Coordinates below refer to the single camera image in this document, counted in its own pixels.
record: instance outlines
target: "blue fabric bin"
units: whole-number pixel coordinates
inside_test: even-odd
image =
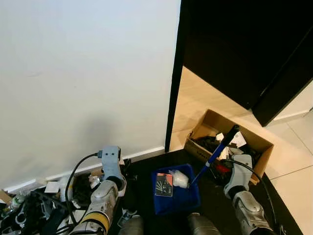
[[[173,188],[173,197],[155,196],[157,173],[169,173],[169,170],[179,170],[189,178],[189,183],[195,178],[190,164],[170,166],[152,172],[153,198],[156,214],[169,214],[188,211],[200,206],[200,195],[197,184],[190,188]]]

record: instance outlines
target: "blue brush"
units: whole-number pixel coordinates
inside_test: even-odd
[[[239,131],[239,125],[234,125],[232,127],[232,129],[226,134],[226,136],[224,137],[224,139],[222,139],[221,143],[219,144],[219,146],[217,146],[217,148],[215,149],[215,151],[213,152],[212,156],[209,158],[209,160],[207,160],[207,162],[205,163],[204,167],[201,169],[201,171],[199,172],[199,174],[194,178],[194,180],[191,182],[190,186],[192,186],[193,184],[197,183],[199,178],[206,172],[206,170],[208,170],[208,168],[210,167],[210,164],[217,158],[220,156],[221,152],[224,150],[224,148],[229,145],[229,143],[232,141],[232,139],[234,138],[235,134]]]

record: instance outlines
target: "cardboard box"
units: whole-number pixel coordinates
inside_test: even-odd
[[[207,110],[200,118],[192,132],[188,135],[184,149],[205,162],[212,155],[212,153],[196,144],[191,139],[197,139],[204,136],[215,136],[218,132],[227,133],[235,124],[236,123],[223,117],[222,115],[212,110]],[[240,126],[240,132],[243,134],[247,144],[251,148],[259,153],[262,153],[261,157],[253,168],[254,171],[262,177],[269,157],[272,153],[273,144],[249,131],[244,126]],[[250,181],[255,185],[259,182],[255,175],[252,175]]]
[[[0,189],[0,200],[6,204],[9,204],[12,201],[12,198],[8,194],[6,194],[5,191]]]

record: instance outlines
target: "red object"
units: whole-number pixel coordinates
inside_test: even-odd
[[[221,165],[221,164],[217,164],[217,165],[215,166],[215,168],[216,168],[219,172],[221,172],[221,173],[230,172],[230,169],[229,169],[229,168],[227,168],[226,166],[223,166],[223,165]]]
[[[157,176],[165,176],[170,186],[173,186],[173,176],[171,174],[158,173]]]

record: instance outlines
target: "tile floor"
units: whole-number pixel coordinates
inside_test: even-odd
[[[170,150],[182,149],[186,136],[206,109],[249,128],[274,144],[266,173],[304,235],[313,235],[313,112],[263,128],[254,115],[183,68]]]

